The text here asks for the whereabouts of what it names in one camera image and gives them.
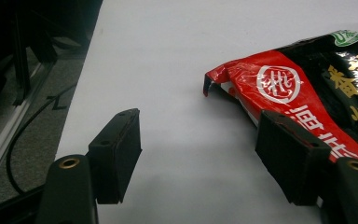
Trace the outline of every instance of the red packaging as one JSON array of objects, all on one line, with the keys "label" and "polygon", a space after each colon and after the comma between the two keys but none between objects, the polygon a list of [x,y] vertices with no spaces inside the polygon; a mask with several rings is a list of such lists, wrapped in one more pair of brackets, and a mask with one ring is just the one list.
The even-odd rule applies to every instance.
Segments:
[{"label": "red packaging", "polygon": [[330,161],[358,159],[358,32],[337,31],[224,63],[205,75],[254,123],[262,109],[282,113],[332,148]]}]

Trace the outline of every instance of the green label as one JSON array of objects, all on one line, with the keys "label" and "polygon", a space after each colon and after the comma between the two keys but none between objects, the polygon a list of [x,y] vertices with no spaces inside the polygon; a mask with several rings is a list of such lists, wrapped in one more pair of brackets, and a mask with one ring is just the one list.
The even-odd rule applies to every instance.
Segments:
[{"label": "green label", "polygon": [[334,42],[338,47],[347,47],[358,41],[358,32],[343,30],[331,34],[336,41]]}]

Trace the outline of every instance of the white table surface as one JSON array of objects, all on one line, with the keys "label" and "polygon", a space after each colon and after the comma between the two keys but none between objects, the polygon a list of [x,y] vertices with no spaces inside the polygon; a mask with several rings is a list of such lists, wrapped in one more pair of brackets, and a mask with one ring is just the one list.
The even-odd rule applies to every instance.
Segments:
[{"label": "white table surface", "polygon": [[241,107],[202,85],[221,63],[343,29],[358,31],[358,1],[104,0],[56,158],[136,107],[144,151],[100,223],[320,223],[286,201]]}]

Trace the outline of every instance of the gray floor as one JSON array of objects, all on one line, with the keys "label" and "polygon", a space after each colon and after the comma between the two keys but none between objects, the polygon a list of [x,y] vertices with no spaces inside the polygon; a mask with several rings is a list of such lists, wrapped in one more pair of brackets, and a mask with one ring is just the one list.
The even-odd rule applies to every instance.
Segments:
[{"label": "gray floor", "polygon": [[[27,110],[23,122],[29,119],[51,97],[76,84],[79,78],[87,52],[58,48],[56,51],[59,59],[49,71],[43,87]],[[28,62],[30,71],[38,66],[38,60],[29,49]],[[12,104],[16,97],[14,65],[7,70],[6,77],[7,84],[0,94],[0,129],[6,124],[7,117],[12,112]],[[55,159],[63,124],[75,88],[76,86],[46,107],[25,129],[14,146],[11,158],[12,173],[24,191],[45,183],[48,168]],[[0,203],[18,195],[7,179],[5,163],[6,158],[3,158],[0,166]]]}]

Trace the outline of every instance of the black cable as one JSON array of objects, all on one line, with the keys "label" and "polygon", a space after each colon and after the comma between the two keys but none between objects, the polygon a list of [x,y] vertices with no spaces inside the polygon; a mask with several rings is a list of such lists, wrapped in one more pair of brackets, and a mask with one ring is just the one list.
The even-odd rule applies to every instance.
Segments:
[{"label": "black cable", "polygon": [[11,186],[14,188],[14,190],[16,190],[19,194],[23,194],[25,193],[24,190],[22,190],[19,186],[19,184],[16,182],[16,180],[14,179],[12,170],[11,170],[11,154],[13,153],[13,149],[14,146],[17,142],[17,140],[19,140],[20,136],[22,135],[22,133],[25,131],[25,129],[28,127],[28,125],[31,124],[31,122],[46,108],[48,107],[48,105],[50,105],[51,103],[53,103],[58,97],[62,96],[64,93],[66,93],[67,91],[71,90],[73,87],[75,87],[77,85],[77,83],[69,86],[68,88],[66,88],[65,90],[61,91],[58,95],[54,96],[53,98],[49,99],[49,101],[47,101],[44,105],[42,105],[19,129],[18,131],[15,133],[15,135],[13,136],[10,144],[9,144],[9,148],[7,150],[7,160],[6,160],[6,170],[7,170],[7,177],[8,177],[8,181],[10,182]]}]

